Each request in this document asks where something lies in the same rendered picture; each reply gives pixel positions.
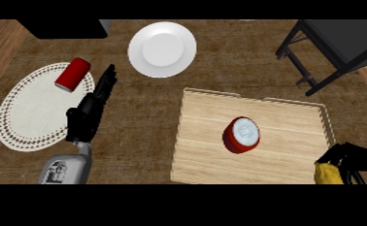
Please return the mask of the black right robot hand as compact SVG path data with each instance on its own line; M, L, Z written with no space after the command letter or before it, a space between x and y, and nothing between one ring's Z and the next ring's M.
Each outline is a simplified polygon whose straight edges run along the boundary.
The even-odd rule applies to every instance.
M315 162L330 163L339 168L344 184L367 184L361 175L361 172L367 172L366 147L349 142L335 144Z

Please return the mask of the black tiered shelf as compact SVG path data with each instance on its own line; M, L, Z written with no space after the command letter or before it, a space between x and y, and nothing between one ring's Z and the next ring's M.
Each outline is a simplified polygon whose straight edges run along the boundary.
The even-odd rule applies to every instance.
M308 40L318 48L336 72L317 81L295 55L290 45ZM290 58L302 78L311 86L305 92L310 97L345 74L367 66L367 19L299 19L275 51L278 59Z

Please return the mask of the yellow lemon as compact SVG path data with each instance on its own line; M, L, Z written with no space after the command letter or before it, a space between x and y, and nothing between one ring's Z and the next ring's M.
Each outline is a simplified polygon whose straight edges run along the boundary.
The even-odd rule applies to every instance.
M317 184L344 184L339 168L330 163L314 163L314 181Z

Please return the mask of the black appliance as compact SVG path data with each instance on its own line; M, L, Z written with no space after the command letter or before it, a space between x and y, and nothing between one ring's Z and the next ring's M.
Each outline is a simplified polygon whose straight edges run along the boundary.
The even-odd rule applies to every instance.
M105 39L113 22L108 19L18 19L39 39Z

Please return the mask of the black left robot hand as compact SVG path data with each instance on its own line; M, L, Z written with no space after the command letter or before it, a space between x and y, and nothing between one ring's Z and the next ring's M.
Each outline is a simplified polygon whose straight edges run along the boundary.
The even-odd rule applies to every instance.
M104 108L113 93L116 78L116 65L111 64L99 78L95 90L89 92L76 108L67 111L68 142L89 143L96 135Z

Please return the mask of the white round plate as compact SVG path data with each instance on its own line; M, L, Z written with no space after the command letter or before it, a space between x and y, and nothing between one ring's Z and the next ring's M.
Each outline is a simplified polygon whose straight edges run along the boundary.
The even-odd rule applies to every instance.
M197 55L197 40L179 23L147 25L132 37L128 59L135 70L151 78L169 78L190 67Z

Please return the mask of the white round placemat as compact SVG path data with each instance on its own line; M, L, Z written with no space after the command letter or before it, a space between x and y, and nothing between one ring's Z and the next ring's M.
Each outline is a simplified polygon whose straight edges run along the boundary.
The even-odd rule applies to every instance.
M12 150L42 150L67 137L67 111L77 107L86 93L95 89L91 73L74 92L55 85L67 66L67 62L59 62L37 69L22 78L3 100L0 143Z

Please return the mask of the pale wooden tray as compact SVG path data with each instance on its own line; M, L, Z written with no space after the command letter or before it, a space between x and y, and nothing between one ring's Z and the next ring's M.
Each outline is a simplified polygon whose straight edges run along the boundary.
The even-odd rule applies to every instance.
M170 179L310 184L314 162L335 142L324 105L187 88Z

